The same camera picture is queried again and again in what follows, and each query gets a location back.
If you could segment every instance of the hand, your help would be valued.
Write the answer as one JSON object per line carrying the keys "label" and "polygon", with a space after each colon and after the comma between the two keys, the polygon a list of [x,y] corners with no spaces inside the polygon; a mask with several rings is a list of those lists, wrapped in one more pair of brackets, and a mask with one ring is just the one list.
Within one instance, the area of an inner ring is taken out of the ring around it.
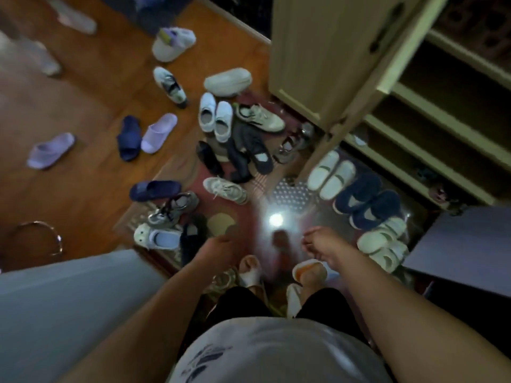
{"label": "hand", "polygon": [[334,230],[321,226],[312,227],[303,234],[302,249],[309,257],[325,261],[336,271],[339,271],[339,256],[344,251],[354,250]]}
{"label": "hand", "polygon": [[239,250],[226,235],[209,238],[195,255],[192,263],[200,264],[211,270],[212,275],[218,275],[232,266],[238,265]]}

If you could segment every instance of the shoe cabinet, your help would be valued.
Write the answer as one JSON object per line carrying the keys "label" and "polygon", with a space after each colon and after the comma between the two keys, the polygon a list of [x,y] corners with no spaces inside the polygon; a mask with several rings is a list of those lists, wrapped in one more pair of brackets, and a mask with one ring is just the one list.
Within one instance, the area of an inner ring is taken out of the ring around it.
{"label": "shoe cabinet", "polygon": [[[452,205],[431,198],[432,185],[421,181],[418,164],[455,188],[463,203],[506,203],[510,90],[511,6],[502,0],[423,0],[351,101],[345,105],[341,96],[337,122],[329,126],[321,116],[316,122],[308,117],[325,136],[300,178],[344,141],[440,208]],[[367,145],[349,134],[356,126],[367,127]]]}

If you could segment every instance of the navy blue slipper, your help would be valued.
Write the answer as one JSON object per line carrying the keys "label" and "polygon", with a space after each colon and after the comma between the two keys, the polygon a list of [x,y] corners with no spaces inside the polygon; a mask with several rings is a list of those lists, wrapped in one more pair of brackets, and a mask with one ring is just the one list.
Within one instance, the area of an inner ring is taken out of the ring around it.
{"label": "navy blue slipper", "polygon": [[371,201],[349,217],[349,224],[358,230],[370,231],[390,217],[401,214],[399,195],[391,190],[378,193]]}
{"label": "navy blue slipper", "polygon": [[155,199],[168,199],[181,192],[181,183],[174,180],[141,181],[129,190],[134,202],[146,202]]}
{"label": "navy blue slipper", "polygon": [[380,192],[382,181],[374,173],[361,174],[335,198],[332,207],[337,213],[353,213]]}
{"label": "navy blue slipper", "polygon": [[138,119],[127,115],[123,119],[123,128],[117,136],[119,155],[124,161],[134,160],[140,153],[142,142],[142,130],[138,125]]}

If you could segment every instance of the cabinet door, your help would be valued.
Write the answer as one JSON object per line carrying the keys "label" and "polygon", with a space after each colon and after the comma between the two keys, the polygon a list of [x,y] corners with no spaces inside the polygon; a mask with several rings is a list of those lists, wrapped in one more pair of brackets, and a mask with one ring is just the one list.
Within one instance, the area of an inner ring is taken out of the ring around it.
{"label": "cabinet door", "polygon": [[269,89],[327,130],[421,0],[274,0]]}
{"label": "cabinet door", "polygon": [[323,140],[319,142],[298,175],[298,180],[304,180],[322,157],[337,147],[345,136],[362,121],[364,116],[373,111],[378,103],[390,94],[394,84],[401,77],[446,2],[447,0],[425,0],[420,5],[360,89],[354,94],[351,102],[341,112],[339,118],[342,118],[342,121],[337,121],[331,126]]}

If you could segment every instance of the person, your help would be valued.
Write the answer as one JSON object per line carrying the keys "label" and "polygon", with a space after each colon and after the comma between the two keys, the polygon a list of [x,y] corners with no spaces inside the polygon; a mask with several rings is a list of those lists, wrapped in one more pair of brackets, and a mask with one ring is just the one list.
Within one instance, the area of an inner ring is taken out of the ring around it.
{"label": "person", "polygon": [[[73,28],[87,35],[96,33],[96,22],[86,14],[73,9],[63,0],[45,0],[57,13],[57,20],[65,26]],[[30,57],[37,68],[47,76],[57,76],[62,67],[50,54],[46,47],[24,36],[10,17],[0,10],[0,31],[2,31],[13,43]]]}
{"label": "person", "polygon": [[[399,383],[511,381],[511,361],[493,345],[406,289],[332,229],[312,228],[302,246],[340,273]],[[229,238],[209,239],[61,383],[165,381],[202,291],[238,259]],[[242,274],[251,262],[241,261]],[[341,293],[324,288],[322,267],[300,277],[303,307],[294,319],[265,317],[270,313],[258,286],[227,291],[208,317],[213,325],[184,352],[167,381],[390,382]]]}

